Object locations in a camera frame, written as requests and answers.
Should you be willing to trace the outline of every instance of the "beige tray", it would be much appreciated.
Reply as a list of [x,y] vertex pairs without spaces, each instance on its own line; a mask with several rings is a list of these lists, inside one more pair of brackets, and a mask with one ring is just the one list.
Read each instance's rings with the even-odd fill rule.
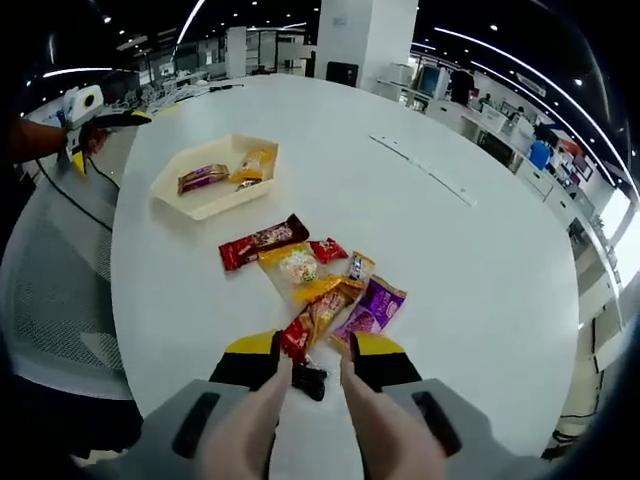
[[178,178],[204,165],[224,164],[233,172],[249,150],[268,148],[276,152],[278,144],[259,138],[228,135],[220,140],[183,150],[176,154],[151,185],[151,194],[195,220],[229,210],[269,193],[274,185],[274,171],[266,172],[266,179],[239,192],[238,184],[220,182],[182,196],[178,196]]

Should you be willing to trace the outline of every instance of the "black ceiling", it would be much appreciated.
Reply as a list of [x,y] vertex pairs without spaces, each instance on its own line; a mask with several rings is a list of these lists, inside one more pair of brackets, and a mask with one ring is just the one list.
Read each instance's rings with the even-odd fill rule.
[[[79,66],[132,68],[136,49],[120,52],[116,47],[127,39],[146,35],[145,50],[172,47],[196,0],[158,2],[157,0],[74,0],[74,16],[82,18],[74,25],[53,27],[54,62],[45,48],[32,65],[33,74]],[[207,0],[198,12],[183,42],[220,35],[229,26],[280,27],[307,22],[317,31],[321,0]],[[632,5],[609,0],[606,6],[577,0],[421,0],[414,41],[427,42],[439,52],[448,52],[447,60],[471,59],[509,76],[518,71],[532,80],[535,75],[489,49],[433,30],[442,27],[475,37],[518,57],[541,71],[580,103],[614,142],[625,159],[631,157],[635,128],[638,125],[638,101],[631,72],[635,45]],[[111,21],[104,23],[104,17]],[[498,26],[492,31],[490,25]],[[171,42],[159,43],[158,33],[175,29]],[[578,87],[574,79],[583,85]],[[66,75],[55,79],[34,79],[34,98],[53,95],[67,88],[68,82],[91,81],[92,75]],[[593,127],[566,99],[547,88],[544,99],[568,120],[584,138],[594,138],[591,147],[602,159],[616,163],[610,150]]]

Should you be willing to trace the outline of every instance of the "white round table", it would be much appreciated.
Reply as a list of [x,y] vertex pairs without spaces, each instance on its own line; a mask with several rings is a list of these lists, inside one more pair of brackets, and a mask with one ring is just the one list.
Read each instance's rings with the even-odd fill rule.
[[[296,213],[312,238],[366,253],[408,291],[386,334],[423,378],[484,412],[513,453],[539,455],[568,393],[578,334],[573,257],[553,215],[477,146],[389,100],[294,76],[241,81],[159,114],[129,155],[111,274],[118,342],[142,414],[209,378],[237,338],[290,323],[259,266],[227,277],[217,247]],[[199,223],[152,201],[150,186],[174,154],[231,133],[280,144],[270,195]],[[370,135],[446,174],[475,206]],[[361,478],[338,355],[320,344],[312,356],[330,372],[326,397],[288,393],[272,478]]]

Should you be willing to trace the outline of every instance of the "white pillar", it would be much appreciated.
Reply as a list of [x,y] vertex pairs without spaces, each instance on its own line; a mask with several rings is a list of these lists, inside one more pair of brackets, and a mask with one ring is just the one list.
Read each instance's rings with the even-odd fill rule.
[[406,64],[418,0],[323,0],[316,78],[328,62],[358,65],[357,86],[373,91],[390,63]]
[[227,30],[225,63],[227,77],[238,78],[247,75],[247,27],[233,27]]

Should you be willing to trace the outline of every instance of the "blue shirt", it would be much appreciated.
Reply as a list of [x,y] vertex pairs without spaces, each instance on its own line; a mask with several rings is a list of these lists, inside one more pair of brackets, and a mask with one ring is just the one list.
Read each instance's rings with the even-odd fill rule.
[[533,142],[533,145],[531,145],[531,153],[529,155],[531,163],[538,167],[539,170],[544,170],[544,167],[549,163],[549,158],[551,158],[551,149],[540,140]]

